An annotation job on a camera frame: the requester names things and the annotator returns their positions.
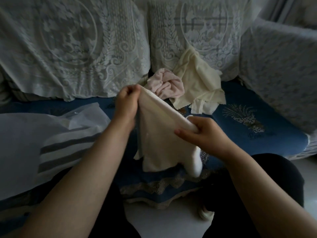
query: person's left arm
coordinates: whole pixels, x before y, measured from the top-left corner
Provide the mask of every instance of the person's left arm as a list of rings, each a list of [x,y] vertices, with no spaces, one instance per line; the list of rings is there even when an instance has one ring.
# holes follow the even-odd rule
[[[86,153],[27,220],[21,237],[88,237],[134,127],[140,86],[117,96],[114,118]]]

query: black pants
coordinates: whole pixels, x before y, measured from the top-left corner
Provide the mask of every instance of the black pants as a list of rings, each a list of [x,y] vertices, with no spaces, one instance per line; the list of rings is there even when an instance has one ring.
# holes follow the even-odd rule
[[[284,191],[301,206],[304,205],[304,180],[294,164],[282,156],[273,154],[252,157]],[[259,237],[227,170],[209,177],[201,194],[205,207],[215,212],[212,224],[203,238],[237,235]],[[117,237],[140,237],[127,221],[119,189],[113,184],[89,237],[104,237],[105,230],[109,232],[110,237],[111,234]]]

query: forearm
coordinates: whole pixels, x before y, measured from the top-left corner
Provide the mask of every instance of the forearm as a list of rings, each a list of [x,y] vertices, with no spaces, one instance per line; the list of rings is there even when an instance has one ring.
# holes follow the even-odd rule
[[[113,120],[81,162],[53,188],[22,237],[88,237],[121,162],[130,130]]]
[[[317,222],[237,146],[225,159],[232,182],[263,237],[316,237]]]

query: person's left hand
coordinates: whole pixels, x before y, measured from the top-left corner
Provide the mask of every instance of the person's left hand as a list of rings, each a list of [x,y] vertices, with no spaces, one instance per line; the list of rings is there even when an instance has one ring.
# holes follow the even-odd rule
[[[125,86],[117,95],[114,120],[121,120],[127,124],[130,131],[135,125],[135,115],[138,109],[138,99],[141,92],[141,86],[138,84]]]

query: sofa armrest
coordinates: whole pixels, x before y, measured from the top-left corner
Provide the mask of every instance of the sofa armrest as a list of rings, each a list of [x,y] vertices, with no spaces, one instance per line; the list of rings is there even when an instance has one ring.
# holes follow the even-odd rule
[[[317,130],[317,31],[257,18],[242,36],[240,78],[308,134]]]

